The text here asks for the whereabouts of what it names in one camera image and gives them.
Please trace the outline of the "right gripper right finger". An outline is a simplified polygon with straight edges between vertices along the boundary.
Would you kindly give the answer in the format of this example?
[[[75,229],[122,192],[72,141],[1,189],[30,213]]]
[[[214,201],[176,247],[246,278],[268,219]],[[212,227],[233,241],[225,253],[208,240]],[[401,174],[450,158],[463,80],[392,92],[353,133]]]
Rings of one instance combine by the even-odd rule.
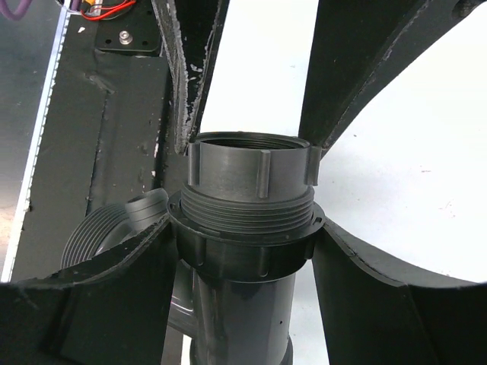
[[[484,364],[486,285],[440,275],[331,220],[312,259],[332,364]]]

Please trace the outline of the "black threaded coupling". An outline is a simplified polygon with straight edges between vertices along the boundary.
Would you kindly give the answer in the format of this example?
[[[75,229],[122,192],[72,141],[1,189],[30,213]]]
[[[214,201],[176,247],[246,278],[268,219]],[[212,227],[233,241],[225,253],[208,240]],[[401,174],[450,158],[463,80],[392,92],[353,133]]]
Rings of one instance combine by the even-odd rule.
[[[321,150],[304,139],[210,132],[188,147],[180,207],[195,223],[228,233],[282,233],[313,216]]]

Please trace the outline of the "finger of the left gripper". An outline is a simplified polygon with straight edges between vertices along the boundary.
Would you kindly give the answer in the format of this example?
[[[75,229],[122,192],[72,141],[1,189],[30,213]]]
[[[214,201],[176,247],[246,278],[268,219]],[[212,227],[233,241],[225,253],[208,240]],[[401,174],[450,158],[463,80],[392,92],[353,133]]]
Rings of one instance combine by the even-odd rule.
[[[173,85],[174,150],[185,154],[199,133],[229,1],[154,0]]]
[[[299,137],[326,154],[395,77],[480,1],[320,1]]]

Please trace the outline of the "black pipe tee fitting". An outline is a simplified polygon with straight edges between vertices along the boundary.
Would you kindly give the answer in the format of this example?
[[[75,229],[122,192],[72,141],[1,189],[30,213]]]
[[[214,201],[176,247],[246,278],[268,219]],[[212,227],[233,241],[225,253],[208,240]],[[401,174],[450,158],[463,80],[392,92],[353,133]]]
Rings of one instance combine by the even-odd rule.
[[[91,212],[69,237],[61,267],[112,249],[164,214],[180,259],[168,320],[191,338],[191,363],[292,363],[295,275],[313,254],[323,217],[314,190],[258,204],[154,189]]]

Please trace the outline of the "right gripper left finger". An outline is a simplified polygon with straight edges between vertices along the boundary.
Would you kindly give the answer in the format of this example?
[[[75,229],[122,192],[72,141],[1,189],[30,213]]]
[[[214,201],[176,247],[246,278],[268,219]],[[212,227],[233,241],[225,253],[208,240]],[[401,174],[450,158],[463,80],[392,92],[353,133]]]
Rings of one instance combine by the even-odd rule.
[[[177,263],[169,217],[90,260],[1,285],[3,364],[159,364]]]

